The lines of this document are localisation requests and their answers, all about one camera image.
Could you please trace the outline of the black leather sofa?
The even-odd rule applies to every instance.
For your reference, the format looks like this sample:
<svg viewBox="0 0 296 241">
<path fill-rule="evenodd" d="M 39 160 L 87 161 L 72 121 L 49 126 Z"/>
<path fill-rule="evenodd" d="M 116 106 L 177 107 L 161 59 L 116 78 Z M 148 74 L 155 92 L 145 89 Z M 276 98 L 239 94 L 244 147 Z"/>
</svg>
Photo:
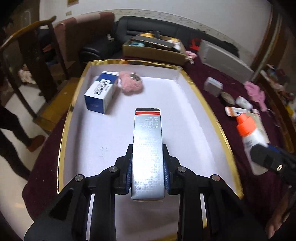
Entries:
<svg viewBox="0 0 296 241">
<path fill-rule="evenodd" d="M 140 34 L 157 31 L 163 36 L 180 39 L 186 49 L 191 47 L 193 39 L 205 40 L 221 47 L 229 53 L 239 57 L 238 48 L 233 44 L 221 41 L 199 29 L 185 27 L 179 24 L 162 20 L 142 18 L 137 16 L 123 16 L 116 21 L 110 33 L 114 38 L 109 40 L 106 36 L 99 37 L 85 44 L 78 52 L 79 60 L 115 59 L 122 56 L 122 45 L 130 38 Z"/>
</svg>

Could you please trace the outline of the tall silver cosmetic box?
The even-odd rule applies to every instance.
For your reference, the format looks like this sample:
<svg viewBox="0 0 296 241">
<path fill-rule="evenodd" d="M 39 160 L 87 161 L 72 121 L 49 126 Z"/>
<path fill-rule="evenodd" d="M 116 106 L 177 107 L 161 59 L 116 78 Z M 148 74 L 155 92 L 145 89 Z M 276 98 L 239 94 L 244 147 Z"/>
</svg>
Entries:
<svg viewBox="0 0 296 241">
<path fill-rule="evenodd" d="M 134 116 L 131 198 L 162 200 L 165 196 L 161 111 L 137 108 Z"/>
</svg>

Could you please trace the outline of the orange white toothpaste box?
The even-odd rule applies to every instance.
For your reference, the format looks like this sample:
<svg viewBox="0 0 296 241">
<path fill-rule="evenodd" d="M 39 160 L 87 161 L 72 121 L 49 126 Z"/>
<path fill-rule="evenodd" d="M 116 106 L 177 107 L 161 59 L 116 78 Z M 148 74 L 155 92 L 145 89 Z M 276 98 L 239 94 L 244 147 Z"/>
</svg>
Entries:
<svg viewBox="0 0 296 241">
<path fill-rule="evenodd" d="M 248 109 L 235 108 L 235 107 L 230 107 L 230 106 L 226 106 L 224 109 L 225 109 L 227 116 L 230 116 L 230 117 L 238 117 L 242 113 L 251 113 L 251 111 Z"/>
</svg>

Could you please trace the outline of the white gold-rimmed tray box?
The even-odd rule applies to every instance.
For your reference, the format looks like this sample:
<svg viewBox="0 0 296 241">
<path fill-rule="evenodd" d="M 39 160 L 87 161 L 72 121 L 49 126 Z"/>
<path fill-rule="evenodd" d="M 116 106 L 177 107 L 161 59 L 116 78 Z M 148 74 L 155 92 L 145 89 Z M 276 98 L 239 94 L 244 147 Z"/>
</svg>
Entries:
<svg viewBox="0 0 296 241">
<path fill-rule="evenodd" d="M 104 72 L 136 72 L 141 93 L 125 95 L 118 90 L 106 113 L 88 110 L 84 94 Z M 220 175 L 243 197 L 234 157 L 213 111 L 193 81 L 178 67 L 130 60 L 91 61 L 87 64 L 64 126 L 58 161 L 58 187 L 78 173 L 92 176 L 115 163 L 129 144 L 136 145 L 132 165 L 140 186 L 152 168 L 153 132 L 182 165 L 209 177 Z"/>
</svg>

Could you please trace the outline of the pink cloth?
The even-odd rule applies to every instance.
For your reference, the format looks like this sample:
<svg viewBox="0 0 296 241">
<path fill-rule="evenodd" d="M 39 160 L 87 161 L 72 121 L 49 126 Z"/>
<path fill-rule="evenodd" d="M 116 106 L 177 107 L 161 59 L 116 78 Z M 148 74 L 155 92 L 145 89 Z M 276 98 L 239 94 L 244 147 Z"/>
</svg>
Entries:
<svg viewBox="0 0 296 241">
<path fill-rule="evenodd" d="M 252 82 L 245 82 L 244 88 L 247 91 L 248 96 L 253 102 L 256 102 L 260 106 L 260 110 L 262 112 L 267 112 L 267 107 L 265 104 L 265 93 L 263 90 L 260 89 L 260 87 Z"/>
</svg>

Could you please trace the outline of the wooden chair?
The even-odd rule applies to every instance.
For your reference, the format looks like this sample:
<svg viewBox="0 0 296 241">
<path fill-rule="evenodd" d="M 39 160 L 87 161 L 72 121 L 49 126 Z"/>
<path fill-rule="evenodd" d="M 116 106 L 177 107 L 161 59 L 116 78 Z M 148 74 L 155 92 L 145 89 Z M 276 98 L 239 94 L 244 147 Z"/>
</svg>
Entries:
<svg viewBox="0 0 296 241">
<path fill-rule="evenodd" d="M 57 37 L 54 32 L 53 22 L 56 17 L 48 20 L 36 21 L 13 33 L 1 45 L 1 65 L 14 93 L 17 95 L 25 109 L 32 116 L 33 122 L 50 133 L 63 115 L 68 111 L 74 92 L 78 85 L 78 78 L 71 77 L 69 69 L 71 62 L 64 61 Z M 48 66 L 43 57 L 44 50 L 40 46 L 38 30 L 48 27 L 52 44 L 49 47 L 57 54 L 58 62 Z M 4 51 L 11 45 L 17 43 L 23 62 L 35 80 L 45 103 L 38 111 L 34 111 L 19 89 L 19 76 L 13 76 L 8 64 L 4 59 Z"/>
</svg>

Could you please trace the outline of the small grey white box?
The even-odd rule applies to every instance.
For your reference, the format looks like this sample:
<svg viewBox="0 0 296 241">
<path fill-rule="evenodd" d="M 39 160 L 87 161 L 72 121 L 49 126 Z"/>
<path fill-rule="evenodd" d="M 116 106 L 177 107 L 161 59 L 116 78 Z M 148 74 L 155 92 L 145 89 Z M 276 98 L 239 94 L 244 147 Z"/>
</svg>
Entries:
<svg viewBox="0 0 296 241">
<path fill-rule="evenodd" d="M 204 90 L 211 95 L 218 97 L 223 91 L 223 84 L 214 78 L 208 77 L 204 83 Z"/>
</svg>

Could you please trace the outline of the white bottle orange cap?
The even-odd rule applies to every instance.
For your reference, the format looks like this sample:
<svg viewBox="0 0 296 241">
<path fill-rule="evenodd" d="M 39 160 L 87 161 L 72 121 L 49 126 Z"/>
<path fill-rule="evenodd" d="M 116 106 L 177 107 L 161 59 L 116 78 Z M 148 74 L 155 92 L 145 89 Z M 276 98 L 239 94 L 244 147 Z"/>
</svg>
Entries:
<svg viewBox="0 0 296 241">
<path fill-rule="evenodd" d="M 242 138 L 245 154 L 252 169 L 252 173 L 257 176 L 266 173 L 267 168 L 259 166 L 257 163 L 253 162 L 250 156 L 251 148 L 256 144 L 260 144 L 266 148 L 268 147 L 264 136 L 257 128 L 257 124 L 251 116 L 242 113 L 236 118 L 236 120 L 238 123 L 237 130 Z"/>
</svg>

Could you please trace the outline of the grey shoe box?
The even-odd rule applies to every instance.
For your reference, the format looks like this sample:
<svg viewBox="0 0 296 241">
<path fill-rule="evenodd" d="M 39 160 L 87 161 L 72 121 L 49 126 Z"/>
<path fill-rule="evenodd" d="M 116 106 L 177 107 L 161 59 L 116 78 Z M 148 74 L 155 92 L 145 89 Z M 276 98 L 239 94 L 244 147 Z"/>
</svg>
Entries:
<svg viewBox="0 0 296 241">
<path fill-rule="evenodd" d="M 240 83 L 250 81 L 254 75 L 254 71 L 240 58 L 208 41 L 201 41 L 198 55 L 203 64 L 219 70 Z"/>
</svg>

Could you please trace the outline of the pink white bead ornament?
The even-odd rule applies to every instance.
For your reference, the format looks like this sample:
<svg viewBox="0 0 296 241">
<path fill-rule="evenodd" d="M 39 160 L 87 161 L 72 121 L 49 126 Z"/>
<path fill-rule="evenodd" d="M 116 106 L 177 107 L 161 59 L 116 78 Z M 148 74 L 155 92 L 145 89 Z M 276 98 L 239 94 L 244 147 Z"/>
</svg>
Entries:
<svg viewBox="0 0 296 241">
<path fill-rule="evenodd" d="M 189 61 L 192 65 L 194 65 L 195 64 L 194 60 L 197 58 L 197 54 L 192 51 L 186 51 L 185 54 L 186 54 L 185 60 Z"/>
</svg>

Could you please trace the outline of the blue white medicine box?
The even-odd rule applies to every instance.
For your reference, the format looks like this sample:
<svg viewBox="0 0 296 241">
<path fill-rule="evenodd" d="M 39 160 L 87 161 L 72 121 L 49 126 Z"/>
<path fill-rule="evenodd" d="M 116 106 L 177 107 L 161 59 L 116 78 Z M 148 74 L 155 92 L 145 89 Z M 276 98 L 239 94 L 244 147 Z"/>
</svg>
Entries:
<svg viewBox="0 0 296 241">
<path fill-rule="evenodd" d="M 85 92 L 86 108 L 106 114 L 107 108 L 118 89 L 118 72 L 102 72 Z"/>
</svg>

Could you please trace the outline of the roll of tape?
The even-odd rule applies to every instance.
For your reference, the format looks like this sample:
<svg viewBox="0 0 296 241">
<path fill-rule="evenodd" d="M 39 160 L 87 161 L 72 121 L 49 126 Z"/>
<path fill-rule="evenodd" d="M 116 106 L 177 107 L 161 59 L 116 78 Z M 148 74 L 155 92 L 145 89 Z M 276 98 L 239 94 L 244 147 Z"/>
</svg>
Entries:
<svg viewBox="0 0 296 241">
<path fill-rule="evenodd" d="M 234 98 L 227 92 L 222 91 L 220 97 L 224 105 L 234 106 L 236 104 Z"/>
</svg>

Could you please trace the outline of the small white pill bottle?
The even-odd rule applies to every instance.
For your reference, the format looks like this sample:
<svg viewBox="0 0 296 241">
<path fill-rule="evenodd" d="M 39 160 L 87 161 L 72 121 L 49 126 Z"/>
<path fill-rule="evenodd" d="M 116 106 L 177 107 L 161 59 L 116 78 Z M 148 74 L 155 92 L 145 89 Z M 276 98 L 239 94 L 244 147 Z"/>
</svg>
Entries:
<svg viewBox="0 0 296 241">
<path fill-rule="evenodd" d="M 237 97 L 235 100 L 235 103 L 243 109 L 248 109 L 248 110 L 253 109 L 253 105 L 242 96 Z"/>
</svg>

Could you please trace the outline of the brown cardboard box of items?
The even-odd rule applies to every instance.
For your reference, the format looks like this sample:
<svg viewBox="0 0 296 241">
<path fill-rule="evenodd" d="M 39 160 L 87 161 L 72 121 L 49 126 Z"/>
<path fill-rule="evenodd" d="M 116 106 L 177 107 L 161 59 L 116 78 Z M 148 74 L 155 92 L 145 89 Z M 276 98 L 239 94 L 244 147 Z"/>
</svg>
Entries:
<svg viewBox="0 0 296 241">
<path fill-rule="evenodd" d="M 122 45 L 123 55 L 183 66 L 188 61 L 186 49 L 179 39 L 158 32 L 140 33 Z"/>
</svg>

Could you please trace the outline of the maroon velvet tablecloth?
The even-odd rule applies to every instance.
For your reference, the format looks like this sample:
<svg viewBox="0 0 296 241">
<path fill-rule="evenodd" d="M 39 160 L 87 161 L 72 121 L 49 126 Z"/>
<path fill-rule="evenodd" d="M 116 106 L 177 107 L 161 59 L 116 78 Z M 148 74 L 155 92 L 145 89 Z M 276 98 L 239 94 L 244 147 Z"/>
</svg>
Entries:
<svg viewBox="0 0 296 241">
<path fill-rule="evenodd" d="M 202 64 L 200 59 L 196 59 L 194 65 L 186 64 L 184 69 L 203 94 L 227 137 L 240 176 L 243 201 L 250 212 L 257 214 L 263 220 L 269 219 L 277 209 L 281 208 L 280 200 L 287 191 L 287 185 L 284 185 L 273 172 L 268 171 L 258 176 L 252 173 L 243 141 L 253 136 L 259 125 L 244 114 L 238 118 L 228 117 L 223 110 L 222 102 L 203 90 L 207 77 L 222 82 L 226 92 L 233 97 L 246 97 L 252 85 L 241 84 L 218 70 Z M 64 112 L 45 142 L 29 181 L 22 191 L 22 198 L 32 219 L 38 217 L 57 195 L 58 154 L 66 115 L 67 112 Z"/>
</svg>

